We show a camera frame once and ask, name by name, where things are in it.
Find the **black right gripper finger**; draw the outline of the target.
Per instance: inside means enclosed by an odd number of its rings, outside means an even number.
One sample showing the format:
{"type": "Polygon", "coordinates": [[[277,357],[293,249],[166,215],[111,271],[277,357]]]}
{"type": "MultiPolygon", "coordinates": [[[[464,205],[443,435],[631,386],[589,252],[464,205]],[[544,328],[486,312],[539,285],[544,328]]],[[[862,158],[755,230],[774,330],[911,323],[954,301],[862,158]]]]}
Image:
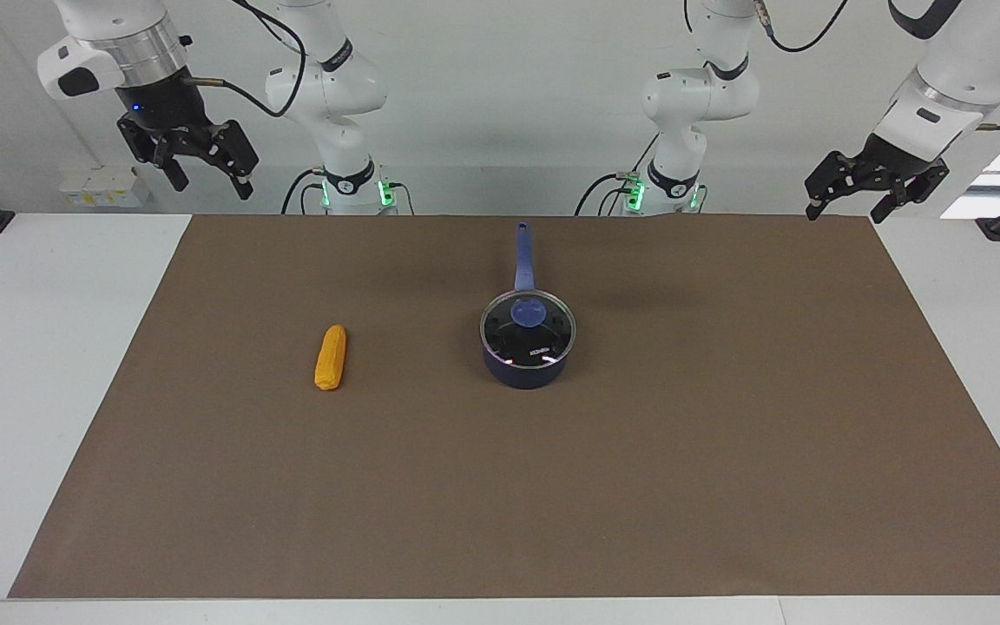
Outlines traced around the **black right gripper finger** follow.
{"type": "Polygon", "coordinates": [[[128,150],[136,161],[143,165],[154,166],[156,170],[164,173],[164,177],[177,193],[182,193],[189,186],[189,179],[183,167],[175,159],[174,151],[164,135],[160,139],[152,137],[130,117],[120,118],[116,127],[122,132],[124,142],[127,143],[128,150]]]}
{"type": "Polygon", "coordinates": [[[208,166],[221,171],[230,180],[240,201],[247,201],[253,194],[250,175],[260,162],[253,144],[238,120],[206,127],[205,146],[199,158],[208,166]]]}

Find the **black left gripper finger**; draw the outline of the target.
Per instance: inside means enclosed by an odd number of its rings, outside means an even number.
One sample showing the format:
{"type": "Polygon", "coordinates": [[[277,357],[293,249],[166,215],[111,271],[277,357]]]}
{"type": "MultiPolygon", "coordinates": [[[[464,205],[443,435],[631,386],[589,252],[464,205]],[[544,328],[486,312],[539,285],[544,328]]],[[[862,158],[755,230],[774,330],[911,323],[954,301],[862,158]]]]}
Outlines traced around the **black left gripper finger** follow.
{"type": "Polygon", "coordinates": [[[873,224],[881,224],[894,210],[900,209],[908,203],[927,201],[937,186],[947,178],[949,172],[947,163],[944,160],[937,160],[928,167],[928,170],[908,178],[905,178],[904,175],[889,173],[889,171],[875,174],[873,181],[881,182],[885,195],[870,211],[873,224]]]}
{"type": "Polygon", "coordinates": [[[848,157],[839,151],[826,155],[805,180],[806,217],[817,220],[830,202],[864,190],[862,174],[866,174],[866,161],[858,155],[848,157]]]}

